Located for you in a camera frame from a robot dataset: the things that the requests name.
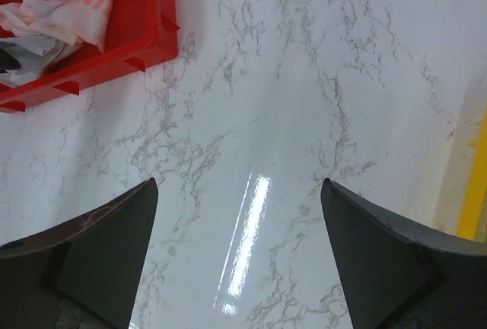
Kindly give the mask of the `grey towel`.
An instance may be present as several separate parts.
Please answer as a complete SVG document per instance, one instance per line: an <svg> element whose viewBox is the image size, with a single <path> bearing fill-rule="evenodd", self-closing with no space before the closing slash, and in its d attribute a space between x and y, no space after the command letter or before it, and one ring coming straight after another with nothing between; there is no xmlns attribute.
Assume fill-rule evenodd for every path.
<svg viewBox="0 0 487 329"><path fill-rule="evenodd" d="M41 78L57 62L81 48L46 35L1 38L1 55L9 55L17 63L16 69L6 69L1 60L1 83L16 88Z"/></svg>

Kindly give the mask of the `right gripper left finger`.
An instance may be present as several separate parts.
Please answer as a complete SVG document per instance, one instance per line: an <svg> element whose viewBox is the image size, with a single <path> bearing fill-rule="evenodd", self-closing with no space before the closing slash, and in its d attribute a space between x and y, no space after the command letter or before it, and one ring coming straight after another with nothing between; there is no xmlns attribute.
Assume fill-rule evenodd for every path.
<svg viewBox="0 0 487 329"><path fill-rule="evenodd" d="M146 180L1 246L3 328L128 328L158 204Z"/></svg>

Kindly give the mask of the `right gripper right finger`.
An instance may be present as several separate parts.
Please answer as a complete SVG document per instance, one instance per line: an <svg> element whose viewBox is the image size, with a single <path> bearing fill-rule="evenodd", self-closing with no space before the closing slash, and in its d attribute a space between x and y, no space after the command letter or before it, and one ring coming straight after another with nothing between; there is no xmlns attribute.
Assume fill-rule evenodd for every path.
<svg viewBox="0 0 487 329"><path fill-rule="evenodd" d="M321 204L355 328L484 328L486 246L325 179Z"/></svg>

